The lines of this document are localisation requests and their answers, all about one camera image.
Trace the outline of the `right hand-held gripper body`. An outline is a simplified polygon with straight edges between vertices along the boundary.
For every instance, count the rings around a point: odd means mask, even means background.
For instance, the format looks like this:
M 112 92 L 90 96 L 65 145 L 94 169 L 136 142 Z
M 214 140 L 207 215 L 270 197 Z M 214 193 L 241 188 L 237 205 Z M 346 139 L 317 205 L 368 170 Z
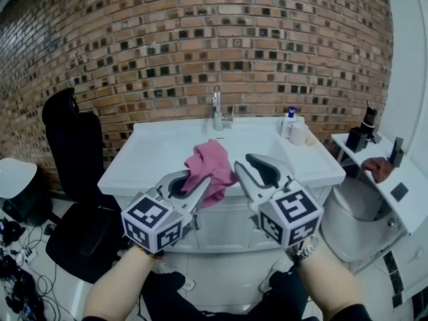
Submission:
M 284 249 L 302 243 L 320 227 L 324 208 L 291 177 L 278 188 L 252 183 L 247 195 L 257 228 Z

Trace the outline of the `pink cloth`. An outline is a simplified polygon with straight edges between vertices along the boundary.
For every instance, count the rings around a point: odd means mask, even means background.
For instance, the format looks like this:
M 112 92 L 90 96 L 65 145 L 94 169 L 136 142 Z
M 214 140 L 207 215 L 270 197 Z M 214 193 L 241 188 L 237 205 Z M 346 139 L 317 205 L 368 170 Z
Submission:
M 193 155 L 185 161 L 185 166 L 190 170 L 190 175 L 181 189 L 182 192 L 188 193 L 205 177 L 211 178 L 200 209 L 212 207 L 221 202 L 225 198 L 226 188 L 238 182 L 231 168 L 227 151 L 213 139 L 194 146 Z

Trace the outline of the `chrome faucet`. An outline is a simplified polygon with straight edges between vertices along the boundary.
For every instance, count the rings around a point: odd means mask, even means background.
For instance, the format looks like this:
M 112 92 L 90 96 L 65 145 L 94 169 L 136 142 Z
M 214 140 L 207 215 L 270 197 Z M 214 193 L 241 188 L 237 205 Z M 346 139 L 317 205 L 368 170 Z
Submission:
M 213 127 L 217 131 L 224 129 L 224 125 L 229 122 L 232 123 L 234 119 L 234 108 L 231 114 L 224 116 L 221 111 L 221 91 L 219 86 L 215 86 L 213 90 Z

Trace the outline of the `person's right forearm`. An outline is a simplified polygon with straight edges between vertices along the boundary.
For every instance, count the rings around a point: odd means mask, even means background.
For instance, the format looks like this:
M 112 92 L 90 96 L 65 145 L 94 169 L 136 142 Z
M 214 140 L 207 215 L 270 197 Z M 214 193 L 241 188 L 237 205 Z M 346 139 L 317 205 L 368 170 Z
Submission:
M 322 312 L 324 321 L 330 321 L 347 307 L 362 304 L 356 278 L 320 250 L 301 260 L 297 269 L 306 292 Z

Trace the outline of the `white sink basin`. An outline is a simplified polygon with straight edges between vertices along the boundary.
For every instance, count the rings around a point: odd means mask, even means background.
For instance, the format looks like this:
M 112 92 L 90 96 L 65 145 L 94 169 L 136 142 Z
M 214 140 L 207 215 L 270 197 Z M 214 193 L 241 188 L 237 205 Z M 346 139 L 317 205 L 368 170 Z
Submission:
M 280 122 L 279 117 L 236 118 L 222 131 L 205 119 L 137 123 L 98 187 L 106 195 L 133 197 L 165 175 L 185 169 L 194 146 L 210 139 L 223 146 L 230 163 L 241 162 L 257 181 L 261 181 L 259 173 L 245 159 L 249 153 L 285 162 L 294 177 L 311 189 L 343 182 L 344 170 L 318 140 L 296 146 L 280 136 Z

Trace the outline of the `silver wristwatch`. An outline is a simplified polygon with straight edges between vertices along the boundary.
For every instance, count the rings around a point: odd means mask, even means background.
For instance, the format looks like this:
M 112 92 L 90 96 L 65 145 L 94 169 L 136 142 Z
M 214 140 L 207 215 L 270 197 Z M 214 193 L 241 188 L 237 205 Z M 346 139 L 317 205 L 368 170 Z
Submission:
M 301 241 L 285 250 L 286 255 L 294 263 L 310 257 L 318 247 L 319 239 L 317 235 L 311 235 L 304 241 Z

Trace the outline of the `white plastic cup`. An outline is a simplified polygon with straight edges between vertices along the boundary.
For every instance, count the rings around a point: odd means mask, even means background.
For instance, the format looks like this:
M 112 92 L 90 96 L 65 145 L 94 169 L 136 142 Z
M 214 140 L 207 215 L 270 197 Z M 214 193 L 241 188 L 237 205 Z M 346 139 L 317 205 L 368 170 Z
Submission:
M 296 146 L 306 144 L 308 137 L 308 126 L 302 123 L 294 123 L 290 130 L 289 140 Z

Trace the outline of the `white shoe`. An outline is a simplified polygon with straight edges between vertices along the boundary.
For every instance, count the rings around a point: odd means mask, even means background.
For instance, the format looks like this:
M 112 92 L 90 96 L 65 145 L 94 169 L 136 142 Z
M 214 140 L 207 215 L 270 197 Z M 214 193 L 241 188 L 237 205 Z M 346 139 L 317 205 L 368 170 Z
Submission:
M 190 292 L 195 288 L 195 281 L 192 280 L 189 276 L 182 273 L 180 270 L 178 270 L 175 266 L 170 265 L 169 263 L 162 261 L 158 265 L 158 271 L 160 274 L 181 274 L 184 279 L 185 283 L 182 287 L 184 291 Z
M 284 275 L 288 273 L 291 267 L 292 267 L 292 262 L 288 258 L 284 257 L 282 259 L 277 260 L 271 267 L 271 270 L 269 271 L 268 275 L 259 285 L 258 290 L 262 294 L 269 291 L 272 288 L 272 284 L 270 283 L 271 278 L 275 274 Z

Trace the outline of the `white toilet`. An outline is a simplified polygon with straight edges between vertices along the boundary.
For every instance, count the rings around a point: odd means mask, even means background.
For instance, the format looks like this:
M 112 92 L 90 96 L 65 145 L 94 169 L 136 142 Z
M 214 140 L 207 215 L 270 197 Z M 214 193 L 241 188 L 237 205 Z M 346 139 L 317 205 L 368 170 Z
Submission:
M 345 263 L 368 259 L 391 245 L 403 227 L 395 212 L 372 186 L 346 177 L 324 204 L 321 232 Z

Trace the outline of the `black office chair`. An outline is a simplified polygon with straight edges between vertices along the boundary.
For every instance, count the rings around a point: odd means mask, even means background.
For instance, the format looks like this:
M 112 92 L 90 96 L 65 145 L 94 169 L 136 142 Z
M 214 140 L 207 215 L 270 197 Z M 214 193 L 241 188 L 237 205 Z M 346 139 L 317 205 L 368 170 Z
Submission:
M 73 201 L 63 217 L 50 218 L 56 227 L 46 253 L 69 274 L 93 284 L 124 245 L 121 208 L 98 188 L 104 174 L 101 124 L 94 113 L 80 112 L 73 88 L 48 98 L 42 120 L 60 184 Z

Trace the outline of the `black tumbler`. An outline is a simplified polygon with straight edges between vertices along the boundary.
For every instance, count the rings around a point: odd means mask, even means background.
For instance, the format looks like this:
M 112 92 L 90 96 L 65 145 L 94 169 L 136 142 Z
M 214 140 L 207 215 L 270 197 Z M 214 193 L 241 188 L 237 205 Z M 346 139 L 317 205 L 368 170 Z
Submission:
M 363 121 L 360 125 L 361 130 L 365 134 L 372 134 L 375 129 L 375 121 L 377 117 L 377 110 L 370 105 L 370 102 L 366 102 L 366 113 Z

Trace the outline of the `grey upright device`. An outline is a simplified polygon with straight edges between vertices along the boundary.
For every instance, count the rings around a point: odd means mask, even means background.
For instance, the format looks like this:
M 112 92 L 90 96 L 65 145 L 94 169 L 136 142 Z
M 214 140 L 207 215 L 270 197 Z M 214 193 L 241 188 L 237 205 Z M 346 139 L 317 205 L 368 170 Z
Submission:
M 395 168 L 400 167 L 401 161 L 404 157 L 404 151 L 402 149 L 403 139 L 401 137 L 396 137 L 391 155 L 389 157 L 389 162 Z

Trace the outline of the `white power strip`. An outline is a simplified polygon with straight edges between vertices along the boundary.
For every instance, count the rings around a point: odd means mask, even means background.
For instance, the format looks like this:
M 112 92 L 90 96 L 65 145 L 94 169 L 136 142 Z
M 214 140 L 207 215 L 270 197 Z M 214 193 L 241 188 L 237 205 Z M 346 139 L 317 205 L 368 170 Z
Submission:
M 37 251 L 29 247 L 21 249 L 19 254 L 21 258 L 19 262 L 21 264 L 24 264 L 24 263 L 29 264 L 37 257 Z

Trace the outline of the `white shelf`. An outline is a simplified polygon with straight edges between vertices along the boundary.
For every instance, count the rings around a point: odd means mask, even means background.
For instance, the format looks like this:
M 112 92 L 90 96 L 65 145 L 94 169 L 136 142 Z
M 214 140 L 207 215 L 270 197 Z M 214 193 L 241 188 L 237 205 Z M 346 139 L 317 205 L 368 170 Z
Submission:
M 403 183 L 409 190 L 398 203 L 391 191 Z M 387 250 L 392 253 L 403 288 L 395 294 L 408 300 L 428 286 L 428 179 L 404 156 L 399 168 L 375 187 L 395 213 L 403 235 Z

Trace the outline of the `white round table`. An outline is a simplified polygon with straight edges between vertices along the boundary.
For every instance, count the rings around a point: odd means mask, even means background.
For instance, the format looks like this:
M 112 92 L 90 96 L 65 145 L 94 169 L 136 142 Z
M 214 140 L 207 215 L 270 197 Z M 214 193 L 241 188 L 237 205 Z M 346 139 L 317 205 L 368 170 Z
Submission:
M 12 199 L 30 184 L 37 165 L 14 158 L 0 160 L 0 198 Z

